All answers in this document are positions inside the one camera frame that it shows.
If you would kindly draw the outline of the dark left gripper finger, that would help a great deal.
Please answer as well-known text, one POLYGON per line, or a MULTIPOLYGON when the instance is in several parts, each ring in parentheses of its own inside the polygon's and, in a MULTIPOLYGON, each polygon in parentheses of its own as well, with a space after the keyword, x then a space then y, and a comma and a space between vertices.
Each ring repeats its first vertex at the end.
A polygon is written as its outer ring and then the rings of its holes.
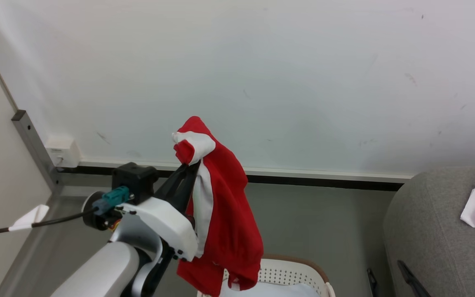
POLYGON ((189 199, 189 166, 187 164, 181 165, 165 183, 158 188, 154 197, 162 199, 169 203, 186 203, 189 199))
POLYGON ((183 164, 174 172, 178 185, 172 197, 172 205, 183 215, 186 215, 199 167, 200 162, 191 165, 183 164))

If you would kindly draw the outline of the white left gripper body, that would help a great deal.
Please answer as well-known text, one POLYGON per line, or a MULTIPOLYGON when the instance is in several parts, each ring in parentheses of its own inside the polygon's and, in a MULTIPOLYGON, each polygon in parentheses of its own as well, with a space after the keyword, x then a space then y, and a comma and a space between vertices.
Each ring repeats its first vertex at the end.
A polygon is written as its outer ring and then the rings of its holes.
POLYGON ((167 201, 150 198, 140 205, 123 204, 120 241, 157 256, 164 254, 164 243, 173 254, 192 261, 198 241, 192 224, 167 201))

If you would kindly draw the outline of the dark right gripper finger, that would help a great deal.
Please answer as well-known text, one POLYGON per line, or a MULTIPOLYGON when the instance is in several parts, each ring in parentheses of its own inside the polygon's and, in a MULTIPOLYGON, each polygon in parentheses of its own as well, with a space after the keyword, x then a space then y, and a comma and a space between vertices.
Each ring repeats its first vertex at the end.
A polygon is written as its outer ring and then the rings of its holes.
POLYGON ((404 281, 410 286, 412 289, 415 297, 430 297, 430 293, 424 288, 421 282, 417 279, 417 277, 411 272, 409 267, 403 262, 398 260, 397 265, 399 270, 401 271, 401 275, 404 281))
POLYGON ((368 277, 369 288, 370 288, 370 291, 371 291, 371 296, 372 297, 379 297, 380 296, 379 284, 377 282, 377 279, 376 279, 373 271, 370 268, 367 269, 367 277, 368 277))

